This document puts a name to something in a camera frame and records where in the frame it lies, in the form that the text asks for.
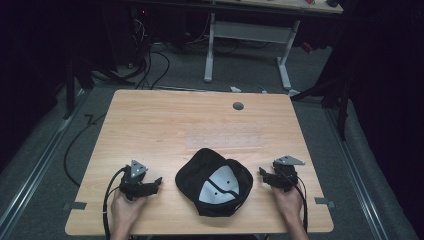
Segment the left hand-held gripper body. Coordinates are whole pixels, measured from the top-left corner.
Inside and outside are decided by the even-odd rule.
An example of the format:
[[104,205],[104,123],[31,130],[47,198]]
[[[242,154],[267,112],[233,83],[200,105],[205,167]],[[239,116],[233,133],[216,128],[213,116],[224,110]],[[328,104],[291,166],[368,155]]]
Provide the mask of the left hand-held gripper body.
[[147,167],[136,160],[132,160],[130,165],[124,168],[124,176],[121,178],[119,190],[129,201],[145,197],[145,189],[152,188],[143,183],[147,172]]

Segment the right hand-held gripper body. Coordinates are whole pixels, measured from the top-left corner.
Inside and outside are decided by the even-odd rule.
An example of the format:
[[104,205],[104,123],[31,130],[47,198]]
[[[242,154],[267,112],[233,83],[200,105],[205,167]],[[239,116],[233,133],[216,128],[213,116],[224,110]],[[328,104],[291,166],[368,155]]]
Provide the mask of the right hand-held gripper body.
[[305,162],[290,155],[277,158],[273,161],[273,169],[278,177],[277,187],[282,188],[285,192],[292,189],[298,184],[298,174],[296,165],[304,165]]

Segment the black baseball cap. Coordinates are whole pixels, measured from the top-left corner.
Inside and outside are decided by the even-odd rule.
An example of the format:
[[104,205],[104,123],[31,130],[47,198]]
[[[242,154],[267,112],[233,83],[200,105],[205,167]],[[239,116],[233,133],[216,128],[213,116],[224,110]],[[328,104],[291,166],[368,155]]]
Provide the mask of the black baseball cap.
[[247,200],[253,176],[237,160],[202,148],[177,172],[175,183],[200,216],[230,217]]

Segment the person's right hand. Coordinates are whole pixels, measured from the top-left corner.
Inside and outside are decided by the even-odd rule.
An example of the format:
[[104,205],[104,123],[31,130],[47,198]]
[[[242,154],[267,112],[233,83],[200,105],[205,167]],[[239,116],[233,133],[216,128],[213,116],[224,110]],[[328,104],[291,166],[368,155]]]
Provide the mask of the person's right hand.
[[301,219],[300,212],[303,205],[300,193],[295,188],[285,192],[280,188],[272,187],[272,191],[277,208],[283,219],[286,222],[299,221]]

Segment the person's left hand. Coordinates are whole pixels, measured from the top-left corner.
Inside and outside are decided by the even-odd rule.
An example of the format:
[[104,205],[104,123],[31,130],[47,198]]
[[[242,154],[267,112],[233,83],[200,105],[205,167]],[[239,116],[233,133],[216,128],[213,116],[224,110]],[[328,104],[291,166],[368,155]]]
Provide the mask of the person's left hand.
[[147,197],[137,198],[130,201],[126,196],[117,190],[111,206],[114,230],[113,233],[128,233],[141,213]]

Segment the clear tape patch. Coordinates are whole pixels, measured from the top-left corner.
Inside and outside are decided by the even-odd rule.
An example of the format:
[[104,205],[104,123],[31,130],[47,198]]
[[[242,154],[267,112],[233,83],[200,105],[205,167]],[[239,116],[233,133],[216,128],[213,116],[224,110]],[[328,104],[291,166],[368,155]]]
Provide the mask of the clear tape patch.
[[262,128],[256,123],[201,123],[186,130],[188,148],[254,148],[265,142]]

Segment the black stand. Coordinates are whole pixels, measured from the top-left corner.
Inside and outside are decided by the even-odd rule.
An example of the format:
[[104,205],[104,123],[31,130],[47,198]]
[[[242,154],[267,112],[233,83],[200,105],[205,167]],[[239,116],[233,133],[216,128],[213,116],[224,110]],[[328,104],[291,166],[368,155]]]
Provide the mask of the black stand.
[[291,96],[291,100],[298,101],[309,96],[322,96],[321,106],[324,109],[337,107],[336,131],[339,137],[345,141],[345,125],[348,117],[347,105],[351,80],[352,78],[342,55],[333,50],[315,85]]
[[71,57],[66,64],[65,119],[69,119],[76,109],[75,82],[78,82],[83,90],[92,90],[94,88],[94,81],[91,77],[90,62],[84,58]]

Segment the desk with white legs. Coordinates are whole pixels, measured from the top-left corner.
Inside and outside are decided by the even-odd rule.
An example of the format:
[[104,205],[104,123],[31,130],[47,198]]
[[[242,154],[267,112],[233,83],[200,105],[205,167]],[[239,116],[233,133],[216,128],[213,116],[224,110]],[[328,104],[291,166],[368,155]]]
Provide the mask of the desk with white legs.
[[[231,7],[259,7],[261,10],[288,10],[290,13],[341,15],[344,9],[332,0],[211,0],[211,4],[229,3]],[[263,43],[282,44],[281,55],[276,58],[282,86],[291,91],[286,61],[298,32],[301,20],[296,17],[288,26],[266,26],[262,23],[242,23],[238,20],[217,20],[214,13],[209,15],[208,53],[206,56],[204,81],[213,79],[214,42],[216,38],[247,40]]]

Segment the metal floor rail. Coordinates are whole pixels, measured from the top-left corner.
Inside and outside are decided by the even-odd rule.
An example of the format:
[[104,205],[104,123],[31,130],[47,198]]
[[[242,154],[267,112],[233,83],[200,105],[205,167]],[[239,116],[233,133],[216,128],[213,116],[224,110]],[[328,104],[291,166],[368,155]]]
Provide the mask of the metal floor rail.
[[369,194],[369,191],[362,180],[360,172],[355,164],[354,158],[349,150],[348,144],[342,139],[337,128],[336,114],[332,110],[324,109],[324,114],[328,120],[331,129],[337,139],[339,148],[343,155],[343,161],[346,166],[352,187],[355,191],[362,212],[370,227],[375,240],[388,240],[387,232],[382,224],[380,216],[377,212],[375,203]]
[[90,90],[78,90],[75,108],[70,111],[65,108],[65,93],[60,93],[60,103],[36,124],[0,174],[0,240],[7,240],[13,232],[50,167],[76,112],[90,93]]

